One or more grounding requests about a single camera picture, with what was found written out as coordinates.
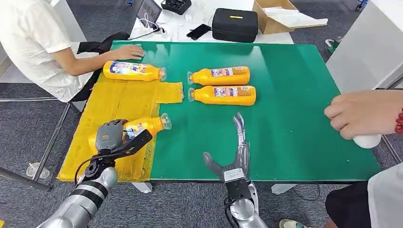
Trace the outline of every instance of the green table mat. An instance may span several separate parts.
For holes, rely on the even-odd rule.
[[[371,150],[342,139],[325,117],[339,91],[315,46],[115,41],[112,49],[127,44],[141,44],[141,62],[166,67],[167,81],[184,85],[183,103],[160,106],[173,127],[157,135],[152,180],[217,180],[202,153],[232,162],[237,112],[245,120],[254,181],[361,181],[380,171]],[[250,68],[254,106],[188,101],[189,87],[202,87],[187,85],[188,71],[234,66]]]

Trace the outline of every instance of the robotic arm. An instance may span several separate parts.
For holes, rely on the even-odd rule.
[[[259,217],[258,192],[249,179],[249,144],[245,141],[245,124],[240,113],[233,117],[238,134],[238,149],[232,164],[221,166],[209,153],[203,154],[204,163],[225,183],[225,216],[233,228],[268,228]]]
[[[238,149],[234,162],[221,166],[207,152],[203,154],[204,162],[227,187],[225,216],[231,226],[268,228],[259,217],[258,193],[249,179],[249,144],[245,141],[244,121],[240,113],[237,113],[233,120],[238,133]],[[81,166],[90,162],[84,177],[80,178],[76,189],[63,201],[57,211],[37,228],[87,228],[117,183],[115,160],[135,154],[152,139],[150,132],[139,126],[139,130],[134,132],[134,138],[123,142],[122,132],[125,122],[126,120],[111,121],[98,129],[96,133],[98,154],[84,161],[76,172],[77,176]]]
[[[135,154],[153,137],[140,127],[134,139],[123,142],[123,124],[126,120],[114,120],[102,125],[96,133],[98,154],[91,159],[76,189],[63,201],[57,211],[38,228],[87,228],[103,201],[117,183],[115,160]]]

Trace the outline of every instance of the smartphone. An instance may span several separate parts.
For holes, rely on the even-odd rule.
[[[193,31],[189,32],[186,36],[190,37],[192,40],[197,40],[208,31],[211,30],[211,27],[205,24],[201,24],[199,27],[195,28]]]

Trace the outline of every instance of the red bracelet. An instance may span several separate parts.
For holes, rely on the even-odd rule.
[[[399,113],[399,118],[396,119],[396,123],[394,131],[398,134],[403,134],[403,108],[402,112]]]

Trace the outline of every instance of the shoe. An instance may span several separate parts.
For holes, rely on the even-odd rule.
[[[304,226],[302,223],[289,219],[281,220],[278,226],[279,228],[312,228]]]

